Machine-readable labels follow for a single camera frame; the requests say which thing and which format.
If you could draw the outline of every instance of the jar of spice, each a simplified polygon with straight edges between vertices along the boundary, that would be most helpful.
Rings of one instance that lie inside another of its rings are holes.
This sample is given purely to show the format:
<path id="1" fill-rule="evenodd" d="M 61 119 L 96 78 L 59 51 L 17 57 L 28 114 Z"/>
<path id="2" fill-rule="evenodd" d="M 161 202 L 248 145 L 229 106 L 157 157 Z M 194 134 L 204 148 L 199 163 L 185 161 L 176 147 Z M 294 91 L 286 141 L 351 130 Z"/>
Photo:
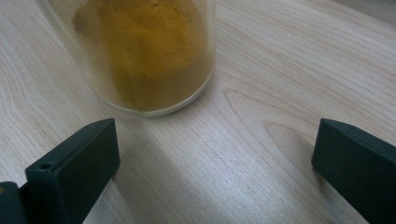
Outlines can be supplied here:
<path id="1" fill-rule="evenodd" d="M 94 92 L 142 116 L 173 112 L 215 66 L 215 0 L 37 0 Z"/>

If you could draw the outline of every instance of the turmeric powder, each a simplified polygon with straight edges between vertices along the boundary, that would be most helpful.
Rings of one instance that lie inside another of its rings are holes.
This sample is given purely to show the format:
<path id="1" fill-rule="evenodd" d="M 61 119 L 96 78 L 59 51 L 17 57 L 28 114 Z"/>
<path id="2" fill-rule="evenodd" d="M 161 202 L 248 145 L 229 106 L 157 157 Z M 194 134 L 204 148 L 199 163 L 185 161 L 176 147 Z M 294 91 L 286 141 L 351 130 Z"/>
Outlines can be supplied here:
<path id="1" fill-rule="evenodd" d="M 73 24 L 93 87 L 118 107 L 180 104 L 213 68 L 205 21 L 191 0 L 88 0 Z"/>

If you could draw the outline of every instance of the wood grain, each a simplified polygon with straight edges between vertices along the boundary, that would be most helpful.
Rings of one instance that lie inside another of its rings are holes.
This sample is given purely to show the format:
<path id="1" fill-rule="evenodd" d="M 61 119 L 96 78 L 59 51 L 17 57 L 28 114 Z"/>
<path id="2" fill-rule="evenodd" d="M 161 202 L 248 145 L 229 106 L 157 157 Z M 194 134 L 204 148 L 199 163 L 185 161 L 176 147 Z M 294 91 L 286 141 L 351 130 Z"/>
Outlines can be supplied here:
<path id="1" fill-rule="evenodd" d="M 0 181 L 113 117 L 121 167 L 85 223 L 365 223 L 310 159 L 320 118 L 396 145 L 396 3 L 219 0 L 206 91 L 168 116 L 86 87 L 33 0 L 0 3 Z"/>

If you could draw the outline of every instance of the spice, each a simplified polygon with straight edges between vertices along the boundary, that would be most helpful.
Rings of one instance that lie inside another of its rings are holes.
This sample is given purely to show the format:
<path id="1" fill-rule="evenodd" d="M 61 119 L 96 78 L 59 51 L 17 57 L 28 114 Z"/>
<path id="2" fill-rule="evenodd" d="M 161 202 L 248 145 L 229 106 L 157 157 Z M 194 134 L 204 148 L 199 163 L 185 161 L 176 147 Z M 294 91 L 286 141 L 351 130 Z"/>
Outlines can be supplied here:
<path id="1" fill-rule="evenodd" d="M 112 104 L 163 109 L 210 76 L 214 53 L 191 0 L 88 0 L 73 24 L 92 85 Z"/>

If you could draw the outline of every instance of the wood grain pattern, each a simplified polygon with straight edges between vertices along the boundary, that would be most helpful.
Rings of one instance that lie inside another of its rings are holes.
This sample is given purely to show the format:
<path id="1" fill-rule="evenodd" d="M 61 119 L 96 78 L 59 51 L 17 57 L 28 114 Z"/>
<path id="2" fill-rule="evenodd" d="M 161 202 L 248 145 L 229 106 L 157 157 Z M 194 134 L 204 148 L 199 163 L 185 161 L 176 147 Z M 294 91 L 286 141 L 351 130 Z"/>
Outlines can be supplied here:
<path id="1" fill-rule="evenodd" d="M 0 3 L 0 181 L 90 122 L 121 167 L 85 223 L 365 223 L 310 159 L 320 118 L 396 145 L 396 3 L 219 0 L 207 90 L 168 116 L 113 109 L 33 0 Z"/>

